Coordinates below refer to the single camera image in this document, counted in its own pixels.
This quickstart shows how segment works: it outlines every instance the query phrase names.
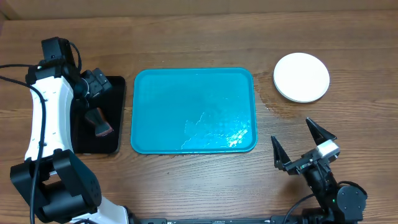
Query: robotic arm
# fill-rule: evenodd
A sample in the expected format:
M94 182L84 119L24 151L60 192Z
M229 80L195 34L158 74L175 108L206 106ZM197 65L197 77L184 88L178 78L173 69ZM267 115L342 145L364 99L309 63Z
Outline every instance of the robotic arm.
M337 182L330 163L338 158L340 149L334 143L336 136L321 128L311 119L306 122L317 144L315 149L292 162L282 146L271 137L275 167L289 175L303 174L320 208L306 209L300 216L272 216L270 218L166 220L164 218L137 219L126 207L115 205L102 196L94 173L73 153L71 141L71 105L85 112L85 118L95 125L95 135L101 137L113 129L101 109L90 108L90 100L112 88L102 71L81 72L66 39L54 37L42 41L44 60L30 67L26 82L35 87L45 99L47 111L43 159L37 162L42 121L38 95L32 91L34 104L32 135L25 161L11 167L10 178L24 200L31 205L30 190L35 167L39 167L39 183L35 191L34 212L44 223L97 223L97 224L316 224L357 223L363 219L366 192L353 182ZM60 181L44 184L51 175Z

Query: wood grain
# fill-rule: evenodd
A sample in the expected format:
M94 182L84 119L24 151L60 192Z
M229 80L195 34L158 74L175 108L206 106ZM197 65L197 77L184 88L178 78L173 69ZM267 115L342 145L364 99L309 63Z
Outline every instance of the wood grain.
M270 135L297 159L315 145L309 116L338 136L338 180L369 194L365 223L398 219L398 11L306 12L226 16L118 17L6 21L0 62L37 63L40 41L67 38L83 69L100 67L127 81L118 154L79 155L103 194L138 217L211 218L282 215L310 191L303 177L273 165ZM277 61L292 52L328 67L330 89L317 102L281 97L272 81ZM256 91L259 141L246 154L145 156L129 143L135 76L146 68L244 67ZM0 70L24 80L26 69ZM23 87L0 82L0 223L27 223L29 209L9 180L28 147L32 100ZM314 200L303 207L316 206Z

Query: blue rectangular tray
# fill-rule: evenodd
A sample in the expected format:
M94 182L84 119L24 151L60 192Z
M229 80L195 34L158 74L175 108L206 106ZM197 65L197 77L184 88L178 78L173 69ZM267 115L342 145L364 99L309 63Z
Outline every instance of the blue rectangular tray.
M257 143L244 68L149 69L134 82L131 146L142 154L248 152Z

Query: wooden table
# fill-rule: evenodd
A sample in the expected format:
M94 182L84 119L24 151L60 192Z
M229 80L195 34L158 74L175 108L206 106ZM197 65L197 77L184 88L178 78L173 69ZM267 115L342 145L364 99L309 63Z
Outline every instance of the wooden table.
M366 223L398 219L398 11L309 12L225 16L119 17L7 21L0 62L37 64L40 41L73 41L83 69L99 67L127 81L121 150L79 155L96 174L103 195L138 217L220 218L283 215L310 193L303 177L274 168L270 135L292 159L315 147L309 116L338 136L337 180L369 194ZM272 71L292 52L318 57L331 75L319 101L289 102ZM130 146L135 76L146 68L244 67L254 77L259 141L246 154L146 156ZM26 69L4 75L24 80ZM9 169L24 160L32 117L27 89L0 82L0 223L27 223L29 209ZM317 206L312 199L302 207Z

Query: blue tray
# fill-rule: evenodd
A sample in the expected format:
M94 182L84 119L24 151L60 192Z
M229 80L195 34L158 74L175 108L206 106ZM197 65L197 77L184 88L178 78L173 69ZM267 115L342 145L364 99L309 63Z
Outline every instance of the blue tray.
M137 75L131 124L135 151L248 152L256 143L253 77L246 69L149 69Z

